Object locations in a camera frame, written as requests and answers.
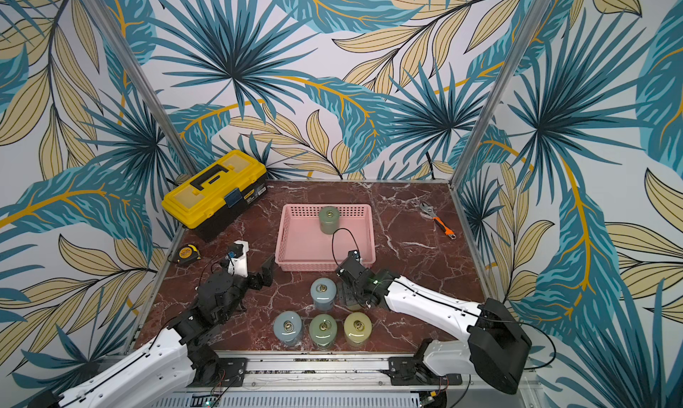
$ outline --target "basket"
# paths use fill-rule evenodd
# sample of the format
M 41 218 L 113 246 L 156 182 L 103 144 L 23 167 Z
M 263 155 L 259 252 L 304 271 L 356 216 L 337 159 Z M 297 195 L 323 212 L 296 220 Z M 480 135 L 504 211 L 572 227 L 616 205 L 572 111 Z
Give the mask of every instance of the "basket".
M 371 267 L 375 262 L 375 235 L 369 205 L 287 204 L 282 208 L 277 234 L 275 262 L 284 271 L 335 271 L 332 258 L 332 235 L 320 230 L 318 213 L 323 207 L 339 209 L 339 227 L 347 228 L 358 243 L 361 262 Z M 335 257 L 343 261 L 356 245 L 349 232 L 335 234 Z

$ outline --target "marble surface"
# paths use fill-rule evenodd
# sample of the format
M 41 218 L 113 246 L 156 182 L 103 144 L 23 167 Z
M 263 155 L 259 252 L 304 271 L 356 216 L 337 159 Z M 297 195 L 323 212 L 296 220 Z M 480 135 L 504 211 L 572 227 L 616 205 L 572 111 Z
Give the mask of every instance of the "marble surface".
M 420 214 L 416 204 L 421 201 L 436 209 L 456 233 L 455 240 Z M 149 341 L 162 324 L 191 306 L 202 269 L 225 255 L 231 242 L 239 239 L 249 242 L 249 270 L 260 270 L 261 264 L 275 252 L 282 207 L 287 203 L 369 204 L 376 246 L 373 269 L 390 269 L 419 285 L 462 300 L 483 301 L 481 285 L 446 184 L 269 181 L 264 197 L 213 242 L 202 242 L 192 231 L 186 232 L 183 243 L 195 244 L 203 258 L 189 267 L 169 267 L 137 346 Z M 223 326 L 221 335 L 212 341 L 212 348 L 313 350 L 308 323 L 321 312 L 313 307 L 309 290 L 312 282 L 321 276 L 339 279 L 333 272 L 285 272 L 276 268 L 273 285 L 247 293 L 246 312 L 234 315 Z M 291 349 L 281 344 L 272 331 L 272 322 L 284 310 L 298 312 L 304 321 L 305 335 Z M 350 346 L 344 338 L 344 319 L 351 311 L 336 303 L 327 312 L 337 319 L 339 326 L 334 350 L 413 352 L 424 338 L 453 340 L 440 329 L 405 314 L 380 308 L 363 312 L 372 320 L 373 329 L 370 340 L 361 348 Z

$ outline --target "toolbox latch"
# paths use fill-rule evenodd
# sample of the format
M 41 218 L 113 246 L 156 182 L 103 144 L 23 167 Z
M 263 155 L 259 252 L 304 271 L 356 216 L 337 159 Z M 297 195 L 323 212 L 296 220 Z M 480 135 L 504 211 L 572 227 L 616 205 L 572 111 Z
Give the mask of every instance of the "toolbox latch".
M 242 192 L 240 191 L 239 187 L 228 193 L 225 199 L 227 207 L 232 208 L 237 202 L 240 201 L 240 199 L 242 199 Z

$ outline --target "tropical leaf wallpaper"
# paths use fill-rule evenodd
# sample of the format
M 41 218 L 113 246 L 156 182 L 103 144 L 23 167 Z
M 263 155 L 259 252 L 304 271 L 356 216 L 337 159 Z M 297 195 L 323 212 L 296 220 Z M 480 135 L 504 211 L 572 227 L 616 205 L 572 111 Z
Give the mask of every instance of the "tropical leaf wallpaper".
M 151 1 L 105 0 L 141 63 Z M 180 169 L 80 0 L 0 0 L 0 17 L 0 388 L 21 407 L 126 348 Z
M 683 406 L 683 0 L 552 0 L 544 32 L 461 164 L 485 287 L 555 341 L 551 407 Z
M 447 178 L 532 1 L 104 0 L 199 168 L 240 149 L 342 180 Z M 125 349 L 188 170 L 80 0 L 0 17 L 0 386 L 21 407 Z M 683 404 L 682 50 L 683 0 L 552 0 L 461 164 L 483 285 L 557 344 L 551 406 Z

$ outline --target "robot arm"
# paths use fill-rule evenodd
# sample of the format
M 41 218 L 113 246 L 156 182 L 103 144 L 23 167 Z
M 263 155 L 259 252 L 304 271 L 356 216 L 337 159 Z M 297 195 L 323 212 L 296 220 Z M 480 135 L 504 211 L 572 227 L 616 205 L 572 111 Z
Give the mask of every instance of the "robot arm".
M 337 276 L 359 303 L 409 314 L 467 342 L 465 351 L 428 342 L 426 350 L 418 351 L 427 370 L 436 376 L 473 370 L 493 388 L 517 393 L 531 340 L 501 302 L 490 298 L 479 304 L 447 297 L 387 270 L 375 274 L 359 261 L 358 251 L 349 251 L 337 267 Z
M 208 342 L 237 310 L 249 289 L 272 284 L 274 258 L 261 267 L 260 274 L 247 273 L 248 250 L 246 242 L 232 244 L 221 261 L 221 270 L 210 274 L 197 288 L 192 307 L 172 319 L 154 339 L 61 395 L 43 391 L 29 408 L 149 407 L 174 390 L 217 383 L 221 370 L 234 370 L 235 383 L 241 384 L 246 360 L 219 359 Z

